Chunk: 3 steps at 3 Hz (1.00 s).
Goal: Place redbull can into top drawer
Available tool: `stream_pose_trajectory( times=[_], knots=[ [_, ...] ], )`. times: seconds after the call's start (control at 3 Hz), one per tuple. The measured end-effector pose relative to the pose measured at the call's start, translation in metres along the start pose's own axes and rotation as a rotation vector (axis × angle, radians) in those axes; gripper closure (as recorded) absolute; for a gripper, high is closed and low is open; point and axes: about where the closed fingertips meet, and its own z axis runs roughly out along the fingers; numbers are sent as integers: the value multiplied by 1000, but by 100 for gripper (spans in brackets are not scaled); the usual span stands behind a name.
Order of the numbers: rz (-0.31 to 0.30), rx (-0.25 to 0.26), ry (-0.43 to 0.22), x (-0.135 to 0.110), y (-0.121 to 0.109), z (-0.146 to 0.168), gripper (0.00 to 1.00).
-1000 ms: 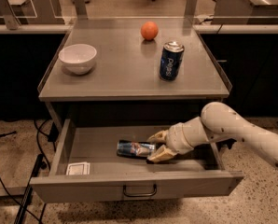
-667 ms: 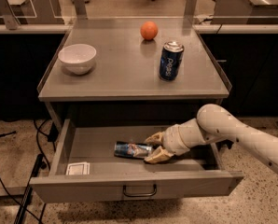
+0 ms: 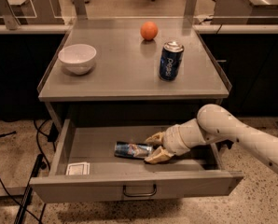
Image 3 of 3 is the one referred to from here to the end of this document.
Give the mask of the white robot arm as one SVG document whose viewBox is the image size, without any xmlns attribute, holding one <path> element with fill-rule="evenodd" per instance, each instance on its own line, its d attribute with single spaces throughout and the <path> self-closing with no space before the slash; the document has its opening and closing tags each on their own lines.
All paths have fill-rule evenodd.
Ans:
<svg viewBox="0 0 278 224">
<path fill-rule="evenodd" d="M 145 161 L 151 164 L 168 161 L 196 146 L 227 140 L 242 146 L 278 174 L 278 137 L 242 123 L 228 110 L 214 104 L 204 105 L 197 118 L 148 137 L 147 144 L 159 147 Z"/>
</svg>

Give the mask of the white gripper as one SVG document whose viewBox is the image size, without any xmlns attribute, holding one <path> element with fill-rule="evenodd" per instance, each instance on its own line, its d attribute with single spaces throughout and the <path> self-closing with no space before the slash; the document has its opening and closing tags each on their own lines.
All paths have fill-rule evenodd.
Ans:
<svg viewBox="0 0 278 224">
<path fill-rule="evenodd" d="M 151 146 L 161 146 L 152 152 L 151 155 L 145 158 L 145 162 L 157 164 L 170 160 L 174 155 L 181 156 L 190 151 L 180 133 L 180 125 L 169 127 L 165 132 L 158 132 L 149 136 L 145 143 Z"/>
</svg>

